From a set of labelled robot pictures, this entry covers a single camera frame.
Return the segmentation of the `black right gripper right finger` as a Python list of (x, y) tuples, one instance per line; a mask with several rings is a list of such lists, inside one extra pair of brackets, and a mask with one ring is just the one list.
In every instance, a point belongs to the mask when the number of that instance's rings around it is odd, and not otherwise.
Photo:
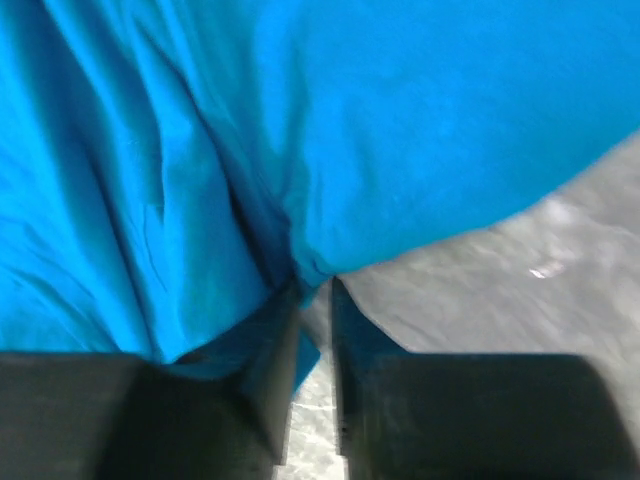
[(339, 452), (352, 479), (626, 479), (630, 436), (584, 357), (412, 353), (331, 283)]

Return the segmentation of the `blue t-shirt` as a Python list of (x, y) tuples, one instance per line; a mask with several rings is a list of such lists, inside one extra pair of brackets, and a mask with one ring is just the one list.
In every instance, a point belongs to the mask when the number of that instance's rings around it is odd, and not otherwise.
[(1, 346), (173, 362), (638, 126), (635, 1), (5, 1)]

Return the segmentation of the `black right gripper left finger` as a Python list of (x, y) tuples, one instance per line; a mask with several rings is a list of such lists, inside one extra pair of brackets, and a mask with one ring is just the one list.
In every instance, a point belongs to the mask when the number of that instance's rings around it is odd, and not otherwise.
[(1, 357), (5, 479), (269, 479), (286, 456), (299, 294), (277, 291), (174, 364)]

